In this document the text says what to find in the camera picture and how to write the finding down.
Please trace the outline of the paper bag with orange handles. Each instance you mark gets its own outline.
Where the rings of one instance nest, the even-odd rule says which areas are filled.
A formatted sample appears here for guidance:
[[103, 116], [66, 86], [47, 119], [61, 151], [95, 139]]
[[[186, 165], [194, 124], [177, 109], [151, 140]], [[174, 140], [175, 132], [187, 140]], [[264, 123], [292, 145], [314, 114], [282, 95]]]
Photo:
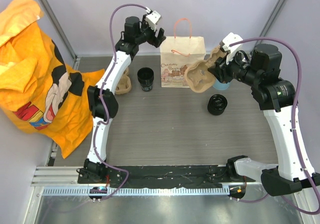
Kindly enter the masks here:
[[[178, 23], [188, 21], [189, 34], [186, 37], [176, 35]], [[187, 18], [176, 21], [173, 36], [168, 36], [160, 45], [160, 80], [163, 88], [187, 88], [185, 79], [187, 68], [206, 55], [203, 37], [192, 35], [192, 24]]]

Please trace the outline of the black coffee cup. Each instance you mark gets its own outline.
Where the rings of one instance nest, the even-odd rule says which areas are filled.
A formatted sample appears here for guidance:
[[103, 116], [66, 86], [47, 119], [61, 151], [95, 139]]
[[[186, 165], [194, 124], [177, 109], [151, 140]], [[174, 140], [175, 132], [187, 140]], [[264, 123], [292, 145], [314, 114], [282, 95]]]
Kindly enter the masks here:
[[153, 88], [154, 72], [151, 68], [144, 67], [138, 70], [137, 79], [143, 91], [151, 91]]

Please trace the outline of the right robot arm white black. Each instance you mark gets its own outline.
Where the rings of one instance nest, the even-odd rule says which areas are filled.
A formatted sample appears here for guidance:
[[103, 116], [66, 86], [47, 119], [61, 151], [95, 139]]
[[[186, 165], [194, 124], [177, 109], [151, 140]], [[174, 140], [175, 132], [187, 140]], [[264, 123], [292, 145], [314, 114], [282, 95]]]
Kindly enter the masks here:
[[293, 84], [279, 77], [282, 54], [271, 44], [258, 44], [248, 55], [240, 46], [220, 44], [215, 65], [208, 68], [220, 82], [237, 80], [250, 86], [251, 94], [269, 124], [277, 151], [278, 164], [253, 161], [245, 155], [228, 159], [226, 176], [238, 181], [243, 176], [262, 183], [271, 196], [281, 196], [319, 186], [319, 173], [312, 167], [301, 132], [299, 121], [292, 119]]

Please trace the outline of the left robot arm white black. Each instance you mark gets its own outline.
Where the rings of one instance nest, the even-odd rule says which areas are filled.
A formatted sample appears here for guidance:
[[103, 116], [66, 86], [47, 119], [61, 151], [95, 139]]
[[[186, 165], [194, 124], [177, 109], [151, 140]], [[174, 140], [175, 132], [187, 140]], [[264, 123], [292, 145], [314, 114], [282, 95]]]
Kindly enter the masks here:
[[115, 98], [117, 85], [145, 42], [158, 48], [165, 40], [164, 30], [157, 25], [161, 18], [154, 13], [138, 17], [126, 18], [124, 31], [115, 44], [115, 53], [103, 77], [87, 89], [88, 104], [93, 117], [93, 134], [87, 158], [82, 168], [78, 169], [78, 182], [102, 183], [107, 176], [106, 144], [110, 124], [118, 112]]

